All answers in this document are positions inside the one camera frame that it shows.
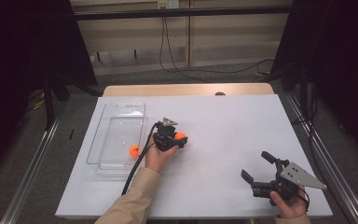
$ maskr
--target metal rail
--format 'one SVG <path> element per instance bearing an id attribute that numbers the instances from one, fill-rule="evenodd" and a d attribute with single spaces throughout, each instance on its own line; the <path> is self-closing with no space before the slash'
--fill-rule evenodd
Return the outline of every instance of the metal rail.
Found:
<path id="1" fill-rule="evenodd" d="M 301 118 L 302 113 L 299 107 L 299 101 L 293 94 L 288 94 L 287 97 L 289 98 L 290 104 L 292 105 L 294 111 L 296 112 L 296 115 L 299 118 Z M 309 135 L 311 124 L 309 122 L 302 122 L 302 125 L 306 134 Z M 311 142 L 315 147 L 319 158 L 324 164 L 327 173 L 330 174 L 330 177 L 332 178 L 342 199 L 344 200 L 345 204 L 351 211 L 353 218 L 356 220 L 356 223 L 358 223 L 358 198 L 353 192 L 353 190 L 351 189 L 350 185 L 348 184 L 344 176 L 342 175 L 342 173 L 339 171 L 338 167 L 336 166 L 336 163 L 333 161 L 333 158 L 330 156 L 319 134 L 317 134 L 314 129 L 312 131 Z"/>
<path id="2" fill-rule="evenodd" d="M 54 20 L 113 20 L 113 19 L 139 19 L 162 17 L 194 17 L 194 16 L 223 16 L 223 15 L 252 15 L 252 14 L 282 14 L 312 12 L 319 6 L 308 7 L 271 6 L 271 7 L 213 7 L 213 8 L 177 8 L 177 9 L 148 9 L 133 11 L 108 12 L 75 12 L 73 14 L 38 14 L 30 15 L 32 19 L 48 18 Z"/>
<path id="3" fill-rule="evenodd" d="M 1 224 L 14 224 L 17 221 L 17 218 L 20 215 L 21 209 L 25 204 L 27 196 L 31 190 L 31 187 L 34 183 L 34 179 L 36 178 L 37 172 L 39 170 L 40 164 L 42 163 L 43 158 L 48 150 L 48 146 L 53 138 L 58 124 L 61 120 L 63 112 L 66 108 L 67 102 L 61 102 L 59 106 L 57 106 L 57 117 L 51 124 L 51 127 L 45 131 L 43 135 L 42 141 L 39 144 L 39 147 L 34 154 L 34 158 L 31 161 L 30 166 L 28 167 L 27 172 L 22 179 L 19 188 L 17 189 L 15 195 L 13 196 L 9 206 L 7 207 L 4 216 L 1 219 Z"/>

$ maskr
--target orange object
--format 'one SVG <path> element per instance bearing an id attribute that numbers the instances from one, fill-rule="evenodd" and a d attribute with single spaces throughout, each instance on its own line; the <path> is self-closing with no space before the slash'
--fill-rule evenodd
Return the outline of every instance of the orange object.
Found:
<path id="1" fill-rule="evenodd" d="M 139 147 L 138 145 L 132 145 L 130 147 L 130 155 L 133 157 L 133 158 L 136 158 L 138 156 L 138 150 L 139 150 Z"/>
<path id="2" fill-rule="evenodd" d="M 177 134 L 175 135 L 175 139 L 182 139 L 182 138 L 184 138 L 184 137 L 186 137 L 186 135 L 185 135 L 184 133 L 177 133 Z"/>

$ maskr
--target transparent plastic box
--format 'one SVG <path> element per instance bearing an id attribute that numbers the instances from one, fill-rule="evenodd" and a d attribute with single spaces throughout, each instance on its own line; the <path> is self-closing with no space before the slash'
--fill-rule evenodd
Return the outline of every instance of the transparent plastic box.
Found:
<path id="1" fill-rule="evenodd" d="M 145 104 L 106 104 L 92 141 L 87 163 L 98 176 L 127 178 L 138 157 L 130 147 L 144 148 Z"/>

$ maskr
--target black robotic gripper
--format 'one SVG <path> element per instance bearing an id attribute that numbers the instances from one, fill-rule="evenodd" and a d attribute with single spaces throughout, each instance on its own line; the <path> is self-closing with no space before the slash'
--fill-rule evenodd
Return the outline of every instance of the black robotic gripper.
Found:
<path id="1" fill-rule="evenodd" d="M 161 151 L 166 151 L 174 146 L 182 148 L 187 143 L 187 137 L 175 139 L 175 128 L 173 126 L 164 126 L 161 121 L 157 124 L 157 132 L 154 133 L 156 146 Z"/>
<path id="2" fill-rule="evenodd" d="M 244 170 L 241 171 L 241 177 L 251 185 L 253 190 L 254 197 L 258 198 L 268 198 L 269 203 L 276 205 L 269 197 L 269 193 L 272 191 L 278 192 L 285 201 L 289 201 L 291 198 L 297 195 L 298 185 L 294 184 L 280 176 L 280 173 L 289 165 L 289 160 L 281 161 L 276 159 L 267 151 L 263 151 L 261 156 L 269 161 L 271 164 L 275 163 L 277 168 L 277 173 L 275 175 L 275 180 L 270 181 L 269 183 L 263 182 L 254 182 L 254 179 Z"/>

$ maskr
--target white table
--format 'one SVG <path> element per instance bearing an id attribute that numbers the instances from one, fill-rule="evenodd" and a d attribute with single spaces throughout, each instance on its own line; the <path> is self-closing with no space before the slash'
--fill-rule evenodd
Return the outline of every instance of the white table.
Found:
<path id="1" fill-rule="evenodd" d="M 101 97 L 56 216 L 98 217 L 120 196 L 125 181 L 96 176 L 86 163 L 103 106 L 145 103 L 147 130 L 163 117 L 179 124 L 188 143 L 162 173 L 150 218 L 252 218 L 278 213 L 268 199 L 253 197 L 241 178 L 269 182 L 276 168 L 260 155 L 294 161 L 313 175 L 277 95 Z M 309 216 L 332 216 L 320 189 L 307 188 Z"/>

